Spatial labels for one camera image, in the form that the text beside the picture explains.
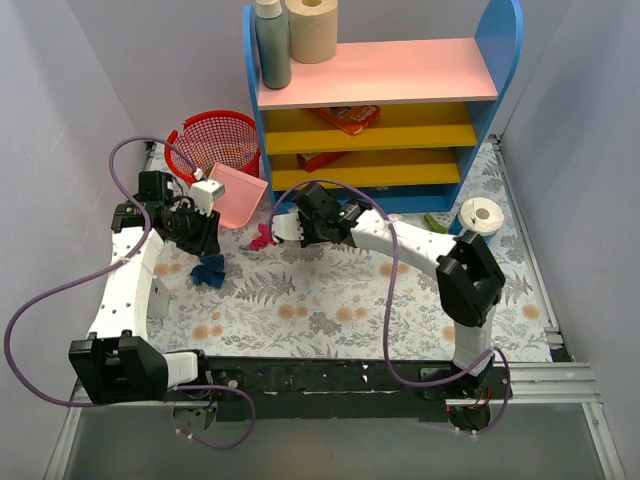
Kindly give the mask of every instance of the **wall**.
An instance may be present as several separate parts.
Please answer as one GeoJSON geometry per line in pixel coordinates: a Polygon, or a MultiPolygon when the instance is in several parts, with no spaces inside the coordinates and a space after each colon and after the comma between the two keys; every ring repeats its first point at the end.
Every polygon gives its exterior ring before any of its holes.
{"type": "MultiPolygon", "coordinates": [[[[0,156],[0,328],[26,300],[109,262],[110,217],[120,193],[107,155],[135,134],[64,0],[0,2],[3,93],[0,156]]],[[[134,186],[141,152],[118,161],[134,186]]],[[[68,398],[69,342],[82,338],[104,282],[45,300],[18,323],[16,360],[37,386],[68,398]]],[[[65,409],[32,396],[0,361],[0,478],[42,478],[65,409]]]]}
{"type": "Polygon", "coordinates": [[[514,189],[562,333],[593,366],[627,477],[640,279],[640,3],[574,1],[504,135],[514,189]]]}
{"type": "MultiPolygon", "coordinates": [[[[570,0],[521,0],[520,67],[493,125],[501,133],[570,0]]],[[[67,0],[136,128],[168,135],[196,113],[250,114],[242,8],[251,0],[67,0]]],[[[341,42],[471,37],[487,0],[340,0],[341,42]]]]}

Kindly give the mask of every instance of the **floral tablecloth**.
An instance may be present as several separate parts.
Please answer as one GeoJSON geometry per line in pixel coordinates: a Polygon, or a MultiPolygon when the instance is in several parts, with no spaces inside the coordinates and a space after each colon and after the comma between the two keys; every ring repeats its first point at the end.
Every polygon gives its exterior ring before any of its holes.
{"type": "MultiPolygon", "coordinates": [[[[159,152],[150,168],[168,171],[159,152]]],[[[454,209],[434,216],[449,225],[460,203],[472,196],[491,198],[506,218],[490,243],[507,277],[493,341],[511,360],[551,361],[539,321],[541,308],[530,283],[534,274],[525,262],[490,144],[478,154],[454,209]]],[[[382,358],[391,259],[331,244],[300,248],[284,243],[254,252],[248,245],[268,213],[264,198],[248,227],[220,232],[227,273],[220,290],[195,286],[189,273],[198,259],[165,245],[156,274],[171,290],[171,305],[167,317],[148,319],[150,343],[161,351],[199,348],[208,355],[382,358]]],[[[422,215],[402,219],[424,227],[422,215]]],[[[450,359],[454,329],[440,307],[435,280],[400,264],[396,285],[392,356],[450,359]]]]}

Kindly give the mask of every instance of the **laundry basket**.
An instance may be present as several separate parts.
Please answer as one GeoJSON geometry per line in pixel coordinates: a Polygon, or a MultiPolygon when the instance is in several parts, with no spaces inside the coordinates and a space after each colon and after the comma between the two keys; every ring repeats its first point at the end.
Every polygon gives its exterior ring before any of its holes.
{"type": "MultiPolygon", "coordinates": [[[[184,131],[171,132],[168,143],[179,148],[208,176],[216,163],[254,177],[260,172],[260,147],[255,122],[230,110],[204,112],[187,119],[184,131]]],[[[164,158],[173,173],[188,185],[195,182],[191,167],[169,148],[164,158]]]]}

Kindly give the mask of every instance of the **pink dustpan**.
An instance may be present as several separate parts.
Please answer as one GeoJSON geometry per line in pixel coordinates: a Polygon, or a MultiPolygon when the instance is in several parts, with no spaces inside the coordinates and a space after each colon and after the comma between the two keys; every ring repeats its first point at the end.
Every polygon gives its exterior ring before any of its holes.
{"type": "Polygon", "coordinates": [[[220,225],[227,228],[246,226],[258,208],[267,182],[221,163],[213,166],[209,178],[224,184],[224,195],[213,205],[214,210],[220,212],[220,225]]]}

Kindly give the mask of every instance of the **bottle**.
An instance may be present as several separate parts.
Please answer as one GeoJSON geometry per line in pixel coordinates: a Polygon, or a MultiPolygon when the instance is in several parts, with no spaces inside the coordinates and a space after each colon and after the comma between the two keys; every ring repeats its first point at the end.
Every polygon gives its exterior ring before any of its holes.
{"type": "Polygon", "coordinates": [[[284,88],[291,81],[289,20],[280,0],[256,0],[256,36],[265,86],[284,88]]]}

